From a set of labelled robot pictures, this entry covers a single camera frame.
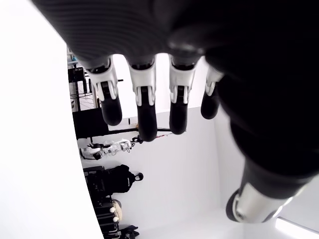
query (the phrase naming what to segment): white panel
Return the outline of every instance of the white panel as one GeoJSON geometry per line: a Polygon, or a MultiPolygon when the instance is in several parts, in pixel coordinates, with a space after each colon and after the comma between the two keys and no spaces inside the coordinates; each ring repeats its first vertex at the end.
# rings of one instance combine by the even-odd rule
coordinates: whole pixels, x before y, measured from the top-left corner
{"type": "Polygon", "coordinates": [[[1,1],[0,18],[0,238],[103,238],[76,145],[66,45],[30,1],[1,1]]]}

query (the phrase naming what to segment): white plastic part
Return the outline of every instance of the white plastic part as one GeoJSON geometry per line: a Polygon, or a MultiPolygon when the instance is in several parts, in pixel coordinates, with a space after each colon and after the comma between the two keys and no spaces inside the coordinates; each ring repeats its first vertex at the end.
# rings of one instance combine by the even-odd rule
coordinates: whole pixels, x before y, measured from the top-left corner
{"type": "Polygon", "coordinates": [[[208,68],[205,85],[205,91],[208,96],[211,96],[213,94],[215,83],[219,82],[223,75],[223,73],[217,71],[215,68],[211,66],[208,68]]]}
{"type": "Polygon", "coordinates": [[[103,148],[103,155],[107,154],[108,156],[115,156],[117,152],[119,151],[127,151],[130,152],[130,149],[132,147],[132,144],[129,140],[127,139],[122,139],[117,142],[111,142],[111,143],[105,143],[109,144],[110,147],[108,148],[103,148]]]}
{"type": "Polygon", "coordinates": [[[233,202],[233,215],[242,223],[262,223],[271,213],[275,217],[288,204],[291,198],[274,199],[261,194],[250,183],[247,183],[233,202]]]}
{"type": "Polygon", "coordinates": [[[189,93],[193,84],[196,66],[193,69],[182,71],[176,69],[172,64],[171,56],[169,57],[169,90],[170,101],[176,103],[177,101],[177,88],[184,86],[184,104],[188,104],[189,93]]]}
{"type": "Polygon", "coordinates": [[[142,105],[142,94],[141,87],[148,87],[149,105],[153,106],[155,104],[155,91],[156,91],[156,67],[155,62],[153,65],[146,70],[136,70],[129,65],[133,91],[136,97],[136,104],[138,106],[142,105]]]}
{"type": "Polygon", "coordinates": [[[91,83],[94,86],[96,92],[98,93],[99,99],[101,101],[104,101],[105,99],[101,86],[101,83],[105,81],[108,82],[111,98],[113,100],[116,99],[116,97],[118,96],[118,78],[116,76],[113,57],[110,57],[110,67],[107,71],[100,74],[94,74],[89,71],[87,72],[91,78],[91,83]]]}

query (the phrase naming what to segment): black backpack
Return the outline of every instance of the black backpack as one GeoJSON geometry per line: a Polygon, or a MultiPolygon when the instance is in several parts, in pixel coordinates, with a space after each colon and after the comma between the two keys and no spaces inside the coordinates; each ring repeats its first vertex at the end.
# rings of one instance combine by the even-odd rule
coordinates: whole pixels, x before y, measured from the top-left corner
{"type": "Polygon", "coordinates": [[[129,167],[122,164],[103,172],[104,187],[107,195],[113,193],[125,193],[129,191],[135,181],[142,181],[143,173],[134,175],[129,171],[129,167]]]}

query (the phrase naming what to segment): black fingertip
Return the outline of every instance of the black fingertip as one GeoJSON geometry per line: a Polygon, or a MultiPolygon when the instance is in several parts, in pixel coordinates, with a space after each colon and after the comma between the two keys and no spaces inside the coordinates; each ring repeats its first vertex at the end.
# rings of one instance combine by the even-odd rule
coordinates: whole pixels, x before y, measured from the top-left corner
{"type": "Polygon", "coordinates": [[[122,109],[119,96],[115,100],[105,99],[101,101],[102,115],[105,123],[116,126],[122,121],[122,109]]]}
{"type": "Polygon", "coordinates": [[[151,142],[156,138],[158,124],[156,121],[155,104],[138,106],[139,133],[143,141],[151,142]]]}
{"type": "Polygon", "coordinates": [[[235,200],[235,196],[238,194],[239,189],[236,190],[236,192],[234,192],[231,197],[229,198],[227,205],[226,205],[226,215],[228,217],[228,219],[234,221],[234,222],[238,222],[235,217],[234,217],[234,213],[233,213],[233,203],[235,200]]]}
{"type": "Polygon", "coordinates": [[[204,92],[203,101],[201,102],[200,112],[201,115],[207,120],[213,119],[218,112],[219,97],[216,87],[217,84],[211,96],[204,92]]]}
{"type": "Polygon", "coordinates": [[[169,128],[174,134],[182,134],[187,127],[187,104],[170,103],[169,128]]]}

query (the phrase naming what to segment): robotic hand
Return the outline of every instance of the robotic hand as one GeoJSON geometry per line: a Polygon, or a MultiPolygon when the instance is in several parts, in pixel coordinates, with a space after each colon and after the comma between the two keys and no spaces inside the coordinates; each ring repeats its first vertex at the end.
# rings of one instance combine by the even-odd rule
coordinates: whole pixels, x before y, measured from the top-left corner
{"type": "Polygon", "coordinates": [[[156,137],[155,55],[170,55],[175,134],[186,127],[194,69],[205,55],[212,68],[201,113],[212,119],[220,102],[246,157],[241,186],[227,205],[230,219],[269,220],[319,173],[314,1],[33,2],[88,70],[110,125],[122,118],[112,55],[126,57],[144,141],[156,137]]]}

